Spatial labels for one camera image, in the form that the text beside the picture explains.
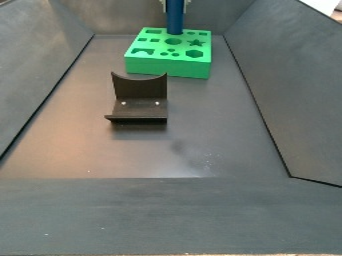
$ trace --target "blue pole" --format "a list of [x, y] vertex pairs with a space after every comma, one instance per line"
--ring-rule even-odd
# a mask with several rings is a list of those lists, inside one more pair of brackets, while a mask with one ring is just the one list
[[183, 34], [184, 0], [166, 0], [167, 33]]

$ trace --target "star-shaped hole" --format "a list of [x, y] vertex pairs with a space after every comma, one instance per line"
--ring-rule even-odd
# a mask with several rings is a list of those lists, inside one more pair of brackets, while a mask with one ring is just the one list
[[200, 42], [198, 39], [188, 41], [190, 46], [203, 46], [204, 42]]

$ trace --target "black bracket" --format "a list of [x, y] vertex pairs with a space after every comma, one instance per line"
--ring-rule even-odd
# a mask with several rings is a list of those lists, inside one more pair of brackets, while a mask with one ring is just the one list
[[127, 79], [114, 72], [116, 95], [110, 121], [167, 121], [167, 74], [146, 80]]

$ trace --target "gray wall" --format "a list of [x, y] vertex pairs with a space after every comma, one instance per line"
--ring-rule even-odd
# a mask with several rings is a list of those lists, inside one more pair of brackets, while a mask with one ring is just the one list
[[[194, 0], [184, 27], [223, 34], [255, 0]], [[136, 34], [142, 27], [164, 27], [158, 0], [62, 0], [96, 34]]]
[[0, 6], [0, 155], [91, 37], [59, 0]]
[[342, 186], [342, 25], [258, 0], [226, 38], [291, 175]]

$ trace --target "green foam block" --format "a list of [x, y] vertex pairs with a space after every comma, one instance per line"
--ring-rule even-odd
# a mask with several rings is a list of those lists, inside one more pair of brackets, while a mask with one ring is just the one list
[[143, 28], [126, 54], [127, 73], [204, 78], [210, 76], [211, 32], [184, 29], [182, 35], [166, 28]]

